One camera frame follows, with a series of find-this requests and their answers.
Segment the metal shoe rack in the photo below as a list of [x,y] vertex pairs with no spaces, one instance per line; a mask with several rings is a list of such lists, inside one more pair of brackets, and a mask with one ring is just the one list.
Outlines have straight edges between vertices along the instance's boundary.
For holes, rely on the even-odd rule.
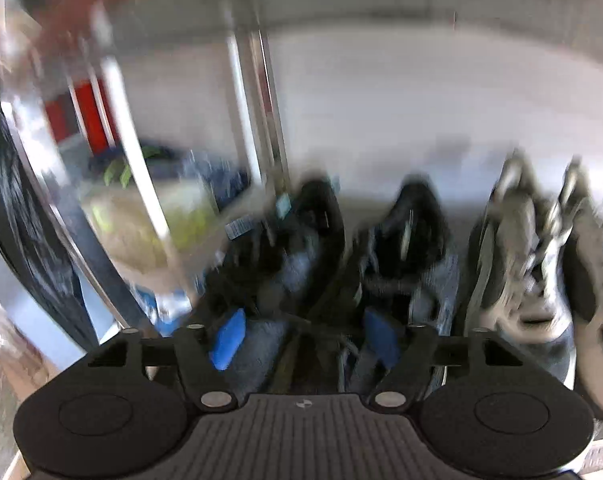
[[44,102],[90,68],[123,138],[277,185],[325,171],[351,220],[427,174],[466,240],[507,153],[603,198],[603,0],[0,0],[0,77],[53,211],[78,159]]

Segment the grey mesh sneaker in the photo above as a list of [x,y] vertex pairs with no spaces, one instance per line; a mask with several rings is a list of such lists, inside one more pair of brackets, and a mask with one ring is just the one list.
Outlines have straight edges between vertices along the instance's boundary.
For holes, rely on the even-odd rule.
[[463,333],[494,332],[573,388],[576,346],[559,257],[571,224],[542,192],[528,157],[504,161],[469,239],[474,278]]

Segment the grey white sneaker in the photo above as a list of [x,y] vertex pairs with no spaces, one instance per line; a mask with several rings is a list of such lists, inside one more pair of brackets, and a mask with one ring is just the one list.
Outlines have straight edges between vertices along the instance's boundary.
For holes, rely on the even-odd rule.
[[603,204],[595,201],[578,156],[565,170],[559,204],[571,228],[562,270],[574,323],[578,385],[603,419]]

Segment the black teal sneaker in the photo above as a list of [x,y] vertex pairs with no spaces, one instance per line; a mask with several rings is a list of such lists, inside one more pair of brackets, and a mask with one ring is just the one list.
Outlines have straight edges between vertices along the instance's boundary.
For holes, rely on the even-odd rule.
[[240,400],[341,391],[343,360],[353,347],[335,297],[344,250],[332,185],[311,179],[285,214],[272,211],[230,240],[207,273],[198,314],[210,350],[228,352],[221,374]]
[[386,370],[367,346],[367,310],[400,327],[426,324],[451,334],[460,286],[460,262],[451,229],[428,180],[402,182],[379,222],[353,237],[350,254],[329,300],[344,346],[338,390],[369,394]]

